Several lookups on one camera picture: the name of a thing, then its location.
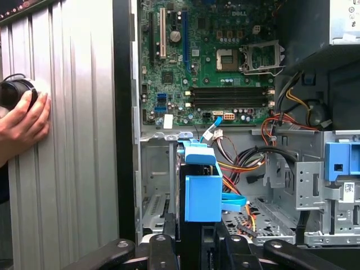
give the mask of metal side panel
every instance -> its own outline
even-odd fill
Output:
[[[1,40],[3,75],[52,99],[48,138],[10,161],[15,270],[61,269],[118,237],[113,2],[62,1]]]

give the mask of green circuit board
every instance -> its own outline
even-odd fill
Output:
[[[229,3],[143,0],[144,124],[162,125],[165,114],[173,115],[174,125],[209,124],[218,115],[223,124],[256,125],[268,116],[274,77],[244,74],[244,51],[276,40],[277,0]],[[250,61],[255,69],[273,65],[273,47],[254,47]]]

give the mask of ram slot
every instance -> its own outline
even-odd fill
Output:
[[[266,107],[268,98],[263,87],[191,88],[195,107]]]

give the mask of hand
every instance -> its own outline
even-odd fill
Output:
[[[49,133],[50,99],[41,93],[29,110],[32,92],[26,91],[16,107],[0,119],[0,167],[44,139]]]

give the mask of camera lens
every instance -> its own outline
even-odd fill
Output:
[[[38,98],[38,93],[31,82],[25,79],[2,82],[0,87],[0,106],[7,110],[12,110],[20,101],[23,94],[28,90],[32,90],[33,93],[29,106],[30,110]]]

